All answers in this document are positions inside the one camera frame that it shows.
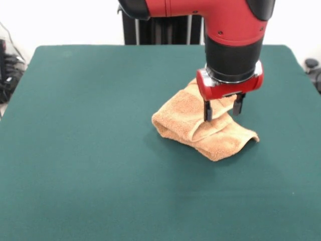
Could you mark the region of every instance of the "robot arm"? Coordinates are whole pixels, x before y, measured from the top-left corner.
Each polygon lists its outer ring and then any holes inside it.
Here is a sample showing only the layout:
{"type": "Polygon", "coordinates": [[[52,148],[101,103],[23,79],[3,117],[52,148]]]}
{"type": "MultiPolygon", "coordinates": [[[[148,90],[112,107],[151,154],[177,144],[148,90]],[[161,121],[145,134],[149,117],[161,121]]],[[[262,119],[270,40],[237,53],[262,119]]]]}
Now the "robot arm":
{"type": "Polygon", "coordinates": [[[241,110],[245,93],[263,82],[259,61],[267,21],[275,0],[119,0],[130,17],[201,15],[206,26],[205,69],[197,83],[205,101],[205,120],[211,120],[211,99],[238,94],[234,113],[241,110]]]}

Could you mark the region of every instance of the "green felt surface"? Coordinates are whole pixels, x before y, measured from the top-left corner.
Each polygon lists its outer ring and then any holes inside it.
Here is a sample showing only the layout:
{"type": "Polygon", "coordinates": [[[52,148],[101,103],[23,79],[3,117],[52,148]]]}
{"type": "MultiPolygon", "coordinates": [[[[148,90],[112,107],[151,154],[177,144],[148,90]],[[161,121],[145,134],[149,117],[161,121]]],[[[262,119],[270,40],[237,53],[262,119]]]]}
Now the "green felt surface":
{"type": "Polygon", "coordinates": [[[0,240],[320,241],[321,99],[285,46],[261,60],[235,118],[261,142],[213,163],[151,124],[203,47],[38,48],[0,124],[0,240]]]}

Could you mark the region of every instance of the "electrical cable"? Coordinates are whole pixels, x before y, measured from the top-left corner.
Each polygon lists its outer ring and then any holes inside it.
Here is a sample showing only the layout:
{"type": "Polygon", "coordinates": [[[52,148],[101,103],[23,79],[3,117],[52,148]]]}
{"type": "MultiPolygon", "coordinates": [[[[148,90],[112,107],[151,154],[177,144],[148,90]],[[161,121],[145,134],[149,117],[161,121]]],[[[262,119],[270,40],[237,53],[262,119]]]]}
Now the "electrical cable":
{"type": "Polygon", "coordinates": [[[10,40],[10,42],[12,43],[15,51],[20,55],[20,57],[21,57],[24,61],[26,61],[26,60],[24,59],[23,55],[20,53],[20,51],[19,51],[19,50],[17,49],[17,47],[15,46],[15,44],[14,44],[14,42],[13,42],[13,40],[12,40],[10,31],[3,25],[2,22],[0,22],[0,26],[8,33],[9,40],[10,40]]]}

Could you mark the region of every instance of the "metal frame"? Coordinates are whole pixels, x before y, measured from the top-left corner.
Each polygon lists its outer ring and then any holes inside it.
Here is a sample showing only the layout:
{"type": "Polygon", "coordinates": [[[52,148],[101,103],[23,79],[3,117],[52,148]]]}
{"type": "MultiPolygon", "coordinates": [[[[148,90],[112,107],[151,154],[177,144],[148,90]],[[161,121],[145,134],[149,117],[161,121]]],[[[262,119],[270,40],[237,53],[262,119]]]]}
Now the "metal frame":
{"type": "Polygon", "coordinates": [[[201,16],[135,20],[122,11],[125,45],[199,45],[203,39],[201,16]]]}

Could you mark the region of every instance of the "folded towel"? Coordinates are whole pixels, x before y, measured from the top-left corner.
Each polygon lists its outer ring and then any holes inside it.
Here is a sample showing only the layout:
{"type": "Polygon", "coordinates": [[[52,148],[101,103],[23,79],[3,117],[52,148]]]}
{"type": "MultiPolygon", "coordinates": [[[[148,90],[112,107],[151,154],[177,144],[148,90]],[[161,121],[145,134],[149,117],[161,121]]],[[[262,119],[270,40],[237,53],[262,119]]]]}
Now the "folded towel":
{"type": "Polygon", "coordinates": [[[238,125],[227,113],[235,98],[211,100],[213,120],[204,122],[204,102],[194,79],[152,116],[152,123],[162,137],[191,146],[216,162],[238,153],[250,139],[259,142],[256,132],[238,125]]]}

